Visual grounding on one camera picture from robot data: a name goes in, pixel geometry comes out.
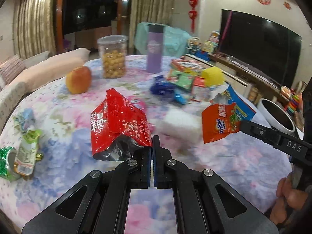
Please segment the person's right hand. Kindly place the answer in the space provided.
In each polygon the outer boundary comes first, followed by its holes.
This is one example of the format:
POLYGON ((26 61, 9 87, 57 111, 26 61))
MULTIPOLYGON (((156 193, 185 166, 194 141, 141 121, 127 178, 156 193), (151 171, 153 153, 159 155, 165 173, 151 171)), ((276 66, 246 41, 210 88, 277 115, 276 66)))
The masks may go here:
POLYGON ((294 210, 301 210, 308 198, 307 192, 293 189, 292 176, 292 173, 289 173, 287 177, 282 178, 278 182, 276 190, 277 199, 269 217, 275 225, 286 221, 286 206, 294 210))

